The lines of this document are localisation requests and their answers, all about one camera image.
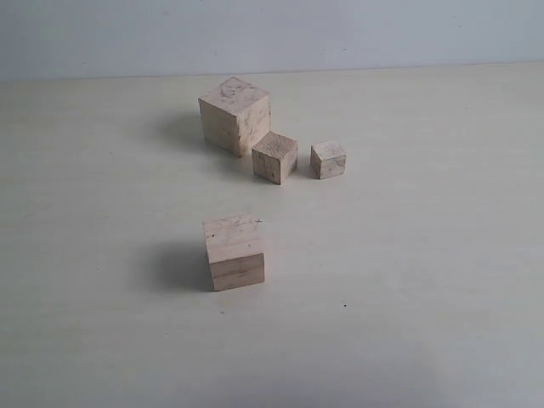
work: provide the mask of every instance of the tabletop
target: tabletop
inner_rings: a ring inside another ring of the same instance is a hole
[[[0,83],[0,405],[543,406],[544,64],[242,75],[282,186],[204,141],[227,77]],[[246,213],[266,282],[210,292]]]

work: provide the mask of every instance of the small wooden cube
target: small wooden cube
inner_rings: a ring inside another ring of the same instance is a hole
[[[270,132],[253,146],[253,172],[276,184],[297,168],[297,141]]]
[[[318,179],[339,176],[346,169],[346,152],[334,141],[312,144],[309,164]]]
[[[270,131],[269,93],[231,77],[198,99],[204,138],[244,156]]]
[[[249,215],[204,223],[213,288],[225,291],[264,282],[258,220]]]

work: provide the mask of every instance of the wall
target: wall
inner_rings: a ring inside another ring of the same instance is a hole
[[[544,60],[542,0],[0,0],[0,80]]]

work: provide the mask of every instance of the large wooden cube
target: large wooden cube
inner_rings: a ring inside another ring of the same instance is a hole
[[[204,223],[215,291],[264,282],[264,250],[258,222],[242,215]]]
[[[297,141],[270,132],[253,146],[253,172],[276,184],[282,184],[297,168]]]
[[[318,179],[339,176],[346,169],[346,152],[334,141],[312,144],[309,163]]]
[[[270,131],[269,93],[234,76],[198,103],[204,138],[237,156]]]

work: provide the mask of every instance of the block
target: block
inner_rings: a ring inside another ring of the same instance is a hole
[[[249,215],[204,223],[215,291],[264,282],[264,250],[258,223]]]
[[[309,164],[318,179],[339,176],[346,169],[346,152],[335,141],[312,144]]]
[[[198,104],[204,138],[239,157],[270,131],[269,93],[234,76]]]
[[[253,172],[276,184],[297,168],[297,141],[270,132],[253,146]]]

